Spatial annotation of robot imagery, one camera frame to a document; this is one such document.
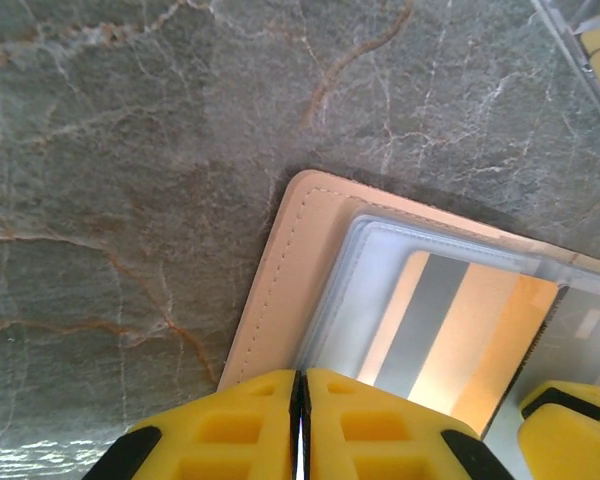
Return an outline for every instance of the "gray marble countertop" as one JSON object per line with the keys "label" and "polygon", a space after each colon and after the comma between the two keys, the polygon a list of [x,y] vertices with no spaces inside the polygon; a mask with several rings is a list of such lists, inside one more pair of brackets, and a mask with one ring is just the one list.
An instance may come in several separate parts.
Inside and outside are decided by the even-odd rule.
{"label": "gray marble countertop", "polygon": [[600,258],[600,115],[529,0],[0,0],[0,478],[214,390],[313,167]]}

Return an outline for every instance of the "marble surface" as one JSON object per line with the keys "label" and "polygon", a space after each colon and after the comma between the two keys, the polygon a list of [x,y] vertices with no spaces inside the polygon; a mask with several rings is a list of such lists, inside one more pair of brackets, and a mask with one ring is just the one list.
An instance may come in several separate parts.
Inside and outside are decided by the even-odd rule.
{"label": "marble surface", "polygon": [[308,167],[600,258],[600,115],[529,0],[0,0],[0,478],[213,391]]}

